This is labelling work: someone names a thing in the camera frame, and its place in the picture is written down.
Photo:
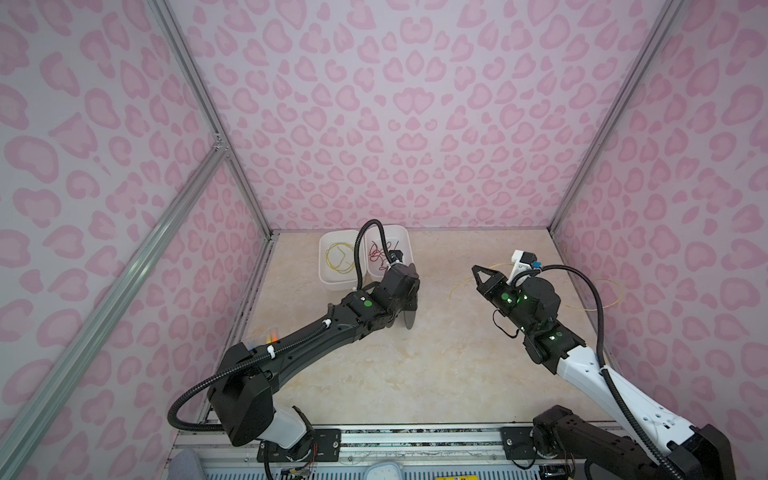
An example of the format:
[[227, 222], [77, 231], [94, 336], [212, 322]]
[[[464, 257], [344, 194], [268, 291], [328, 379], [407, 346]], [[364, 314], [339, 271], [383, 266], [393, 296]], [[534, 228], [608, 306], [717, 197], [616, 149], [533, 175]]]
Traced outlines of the dark grey cable spool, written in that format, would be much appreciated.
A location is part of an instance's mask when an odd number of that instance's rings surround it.
[[408, 330], [411, 330], [415, 324], [416, 313], [418, 309], [418, 297], [414, 296], [410, 298], [401, 311], [404, 325]]

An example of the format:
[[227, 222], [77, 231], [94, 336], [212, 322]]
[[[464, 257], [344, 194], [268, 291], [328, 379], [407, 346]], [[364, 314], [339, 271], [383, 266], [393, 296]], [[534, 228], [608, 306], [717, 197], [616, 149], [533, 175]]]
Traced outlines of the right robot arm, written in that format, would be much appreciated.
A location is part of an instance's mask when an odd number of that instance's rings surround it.
[[645, 394], [610, 367], [604, 356], [602, 299], [593, 295], [597, 346], [565, 327], [554, 286], [537, 265], [507, 278], [475, 265], [478, 292], [511, 321], [531, 360], [576, 387], [624, 430], [610, 433], [555, 405], [536, 416], [531, 447], [542, 458], [582, 458], [621, 479], [733, 479], [732, 447], [715, 426], [698, 427]]

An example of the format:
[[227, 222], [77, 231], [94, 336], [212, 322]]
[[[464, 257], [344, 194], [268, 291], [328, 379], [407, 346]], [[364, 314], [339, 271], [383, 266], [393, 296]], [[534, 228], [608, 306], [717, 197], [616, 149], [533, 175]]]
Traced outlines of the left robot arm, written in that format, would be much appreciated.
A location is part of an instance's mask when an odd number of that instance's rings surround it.
[[420, 279], [399, 250], [382, 248], [389, 264], [383, 278], [364, 284], [355, 269], [355, 287], [328, 306], [316, 321], [272, 343], [238, 343], [224, 354], [216, 372], [182, 393], [169, 407], [168, 423], [186, 432], [223, 432], [235, 447], [253, 441], [302, 456], [314, 439], [310, 421], [297, 407], [274, 400], [289, 380], [342, 346], [391, 327], [401, 319], [414, 326]]

